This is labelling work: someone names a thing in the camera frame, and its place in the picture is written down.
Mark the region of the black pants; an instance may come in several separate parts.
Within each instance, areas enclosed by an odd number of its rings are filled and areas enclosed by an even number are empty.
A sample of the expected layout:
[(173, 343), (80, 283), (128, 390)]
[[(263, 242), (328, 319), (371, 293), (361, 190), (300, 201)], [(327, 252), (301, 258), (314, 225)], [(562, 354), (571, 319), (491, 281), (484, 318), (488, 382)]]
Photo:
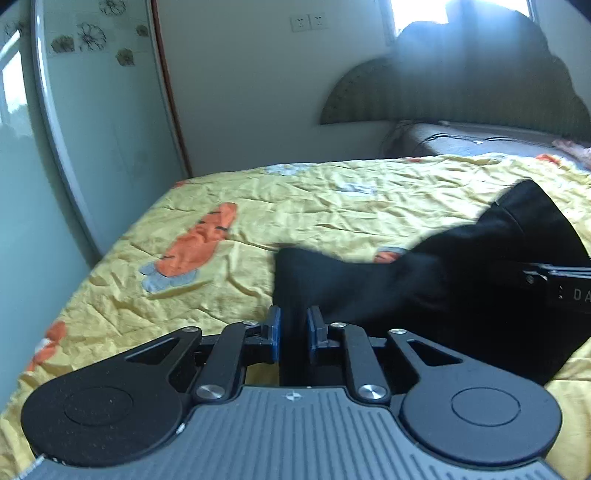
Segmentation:
[(471, 358), (548, 383), (590, 336), (590, 319), (537, 293), (525, 264), (587, 267), (559, 208), (531, 180), (507, 190), (472, 224), (435, 234), (391, 263), (352, 263), (297, 247), (276, 253), (280, 381), (308, 373), (308, 308), (370, 336), (403, 328)]

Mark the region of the yellow carrot-print bedspread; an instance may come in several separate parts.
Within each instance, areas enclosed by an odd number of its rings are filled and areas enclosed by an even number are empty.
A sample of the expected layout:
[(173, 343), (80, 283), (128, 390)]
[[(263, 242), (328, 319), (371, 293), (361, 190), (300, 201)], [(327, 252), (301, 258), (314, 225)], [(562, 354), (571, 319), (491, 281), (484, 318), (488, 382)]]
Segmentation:
[[(1, 416), (1, 475), (32, 463), (20, 414), (41, 384), (186, 325), (216, 334), (266, 316), (273, 253), (297, 245), (369, 262), (387, 247), (475, 220), (522, 179), (537, 182), (590, 238), (590, 174), (559, 156), (443, 155), (277, 164), (190, 179), (162, 196), (89, 273), (50, 326)], [(185, 285), (150, 293), (141, 268), (206, 212), (234, 203), (238, 216), (214, 256)]]

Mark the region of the dark striped pillow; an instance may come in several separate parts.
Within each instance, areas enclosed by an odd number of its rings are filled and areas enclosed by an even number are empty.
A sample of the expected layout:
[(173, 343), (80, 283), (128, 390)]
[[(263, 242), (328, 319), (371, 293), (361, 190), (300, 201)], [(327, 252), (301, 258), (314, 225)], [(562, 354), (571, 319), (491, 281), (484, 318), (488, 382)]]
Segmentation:
[(478, 156), (501, 153), (523, 157), (565, 155), (543, 132), (471, 123), (398, 122), (384, 138), (384, 158), (438, 155)]

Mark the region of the grey padded headboard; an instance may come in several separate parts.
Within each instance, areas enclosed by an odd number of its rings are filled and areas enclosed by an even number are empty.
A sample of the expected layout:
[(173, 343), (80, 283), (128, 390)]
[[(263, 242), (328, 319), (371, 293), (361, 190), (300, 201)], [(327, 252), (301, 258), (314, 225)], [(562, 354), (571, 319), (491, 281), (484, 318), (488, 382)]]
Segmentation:
[(535, 22), (484, 1), (446, 12), (447, 23), (413, 22), (390, 53), (346, 72), (321, 124), (449, 121), (589, 140), (589, 110)]

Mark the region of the bright window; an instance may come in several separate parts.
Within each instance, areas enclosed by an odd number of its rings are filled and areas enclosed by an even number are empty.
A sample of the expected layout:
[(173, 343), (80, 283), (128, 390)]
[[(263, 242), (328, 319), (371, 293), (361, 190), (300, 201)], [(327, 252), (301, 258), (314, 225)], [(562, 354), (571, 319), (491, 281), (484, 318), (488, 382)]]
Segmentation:
[(452, 15), (452, 4), (459, 8), (464, 5), (488, 8), (490, 5), (507, 11), (519, 12), (534, 23), (538, 23), (538, 12), (534, 1), (392, 1), (378, 2), (382, 14), (385, 38), (388, 45), (394, 43), (401, 32), (415, 22), (446, 24)]

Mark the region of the white wall socket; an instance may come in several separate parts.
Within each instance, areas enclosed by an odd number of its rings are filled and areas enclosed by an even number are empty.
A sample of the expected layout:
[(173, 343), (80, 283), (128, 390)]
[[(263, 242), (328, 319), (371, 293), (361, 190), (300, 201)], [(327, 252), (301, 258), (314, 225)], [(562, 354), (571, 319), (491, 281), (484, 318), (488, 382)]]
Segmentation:
[(325, 13), (301, 14), (290, 16), (290, 29), (294, 33), (329, 28)]

